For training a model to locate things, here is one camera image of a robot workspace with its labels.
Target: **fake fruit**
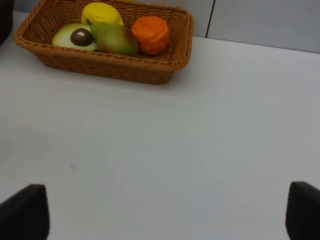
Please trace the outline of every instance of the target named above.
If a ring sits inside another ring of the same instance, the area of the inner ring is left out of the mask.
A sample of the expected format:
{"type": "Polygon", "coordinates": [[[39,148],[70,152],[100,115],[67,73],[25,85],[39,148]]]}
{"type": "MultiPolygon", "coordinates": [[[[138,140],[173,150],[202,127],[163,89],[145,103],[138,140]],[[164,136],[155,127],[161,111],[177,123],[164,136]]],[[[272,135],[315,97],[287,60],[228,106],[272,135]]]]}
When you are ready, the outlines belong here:
{"type": "Polygon", "coordinates": [[[160,54],[169,44],[170,29],[167,22],[161,17],[140,17],[131,30],[138,40],[140,51],[145,54],[160,54]]]}
{"type": "Polygon", "coordinates": [[[91,32],[98,52],[136,56],[138,42],[131,30],[123,25],[109,24],[101,21],[91,23],[91,32]]]}
{"type": "Polygon", "coordinates": [[[81,50],[97,50],[90,26],[82,23],[73,23],[60,29],[53,37],[52,45],[81,50]]]}
{"type": "Polygon", "coordinates": [[[107,24],[124,25],[119,12],[113,6],[102,2],[90,3],[83,9],[82,23],[87,24],[87,19],[91,23],[105,22],[107,24]]]}

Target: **avocado half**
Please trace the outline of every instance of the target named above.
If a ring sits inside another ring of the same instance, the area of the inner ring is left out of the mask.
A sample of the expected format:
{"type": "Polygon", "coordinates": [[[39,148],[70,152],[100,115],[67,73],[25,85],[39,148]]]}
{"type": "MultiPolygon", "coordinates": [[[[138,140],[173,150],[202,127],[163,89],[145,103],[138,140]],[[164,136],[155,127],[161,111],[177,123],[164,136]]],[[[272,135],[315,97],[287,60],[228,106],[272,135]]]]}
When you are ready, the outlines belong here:
{"type": "Polygon", "coordinates": [[[72,23],[60,29],[56,33],[56,35],[53,37],[52,45],[59,46],[59,47],[66,47],[66,48],[81,49],[81,50],[91,50],[91,51],[97,50],[97,45],[93,40],[93,37],[91,34],[91,27],[87,24],[82,24],[82,23],[72,23]],[[92,41],[91,40],[88,41],[88,39],[86,39],[84,44],[78,43],[76,45],[74,43],[77,43],[79,41],[74,41],[73,37],[75,34],[79,34],[80,37],[87,35],[86,37],[92,39],[92,41]]]}

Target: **woven basket rim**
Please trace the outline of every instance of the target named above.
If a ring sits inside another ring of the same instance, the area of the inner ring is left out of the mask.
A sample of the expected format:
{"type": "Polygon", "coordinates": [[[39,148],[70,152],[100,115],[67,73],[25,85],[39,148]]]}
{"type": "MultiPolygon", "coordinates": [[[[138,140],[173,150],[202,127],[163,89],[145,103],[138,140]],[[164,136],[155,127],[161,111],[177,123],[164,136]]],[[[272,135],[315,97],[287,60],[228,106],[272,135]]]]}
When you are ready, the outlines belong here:
{"type": "MultiPolygon", "coordinates": [[[[23,35],[28,30],[28,27],[32,23],[33,19],[38,15],[38,13],[42,10],[45,4],[49,1],[52,1],[52,0],[40,0],[36,8],[27,16],[27,18],[18,27],[14,35],[14,40],[18,46],[23,47],[32,52],[50,54],[51,56],[59,55],[59,56],[65,56],[65,57],[74,57],[75,54],[77,54],[79,58],[94,60],[98,62],[108,63],[110,60],[112,60],[112,64],[117,64],[122,66],[127,66],[128,61],[130,61],[131,63],[132,62],[144,63],[145,64],[143,67],[144,69],[158,70],[158,71],[159,70],[160,71],[179,70],[185,67],[190,60],[191,51],[189,49],[186,49],[184,55],[176,61],[170,61],[170,60],[158,61],[150,58],[138,58],[138,57],[124,56],[124,55],[118,55],[118,54],[112,54],[112,53],[80,50],[76,48],[60,47],[60,46],[54,46],[52,44],[41,44],[41,43],[26,40],[25,38],[23,38],[23,35]]],[[[175,11],[175,12],[185,14],[188,21],[187,22],[188,31],[185,32],[185,36],[187,38],[186,41],[190,45],[192,44],[192,37],[193,37],[193,31],[194,31],[194,19],[191,13],[189,13],[186,9],[181,7],[150,4],[150,3],[136,2],[136,1],[130,1],[130,0],[108,0],[108,2],[124,3],[124,4],[133,5],[133,6],[149,6],[152,8],[162,8],[168,11],[175,11]]]]}

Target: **gray wall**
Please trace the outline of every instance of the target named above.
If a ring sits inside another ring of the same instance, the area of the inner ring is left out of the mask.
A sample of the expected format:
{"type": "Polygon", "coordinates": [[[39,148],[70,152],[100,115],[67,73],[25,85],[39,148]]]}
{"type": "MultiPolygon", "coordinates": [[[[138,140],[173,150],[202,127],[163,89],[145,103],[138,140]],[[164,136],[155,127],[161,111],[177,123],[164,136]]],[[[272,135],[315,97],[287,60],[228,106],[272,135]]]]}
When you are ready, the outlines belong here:
{"type": "Polygon", "coordinates": [[[216,0],[208,38],[320,53],[320,0],[216,0]]]}
{"type": "MultiPolygon", "coordinates": [[[[22,12],[30,12],[38,2],[38,0],[15,1],[15,9],[22,12]]],[[[140,2],[177,6],[187,9],[194,17],[194,35],[198,37],[206,36],[214,0],[140,0],[140,2]]]]}

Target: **orange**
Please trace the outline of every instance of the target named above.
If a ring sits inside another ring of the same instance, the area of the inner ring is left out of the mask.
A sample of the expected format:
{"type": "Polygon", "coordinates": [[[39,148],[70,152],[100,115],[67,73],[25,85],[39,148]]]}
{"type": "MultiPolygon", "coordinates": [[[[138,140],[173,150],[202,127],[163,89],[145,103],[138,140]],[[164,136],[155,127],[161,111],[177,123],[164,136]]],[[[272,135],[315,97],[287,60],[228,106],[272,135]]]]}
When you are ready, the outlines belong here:
{"type": "Polygon", "coordinates": [[[170,29],[167,22],[161,17],[140,17],[131,30],[139,43],[140,51],[145,54],[160,54],[169,44],[170,29]]]}

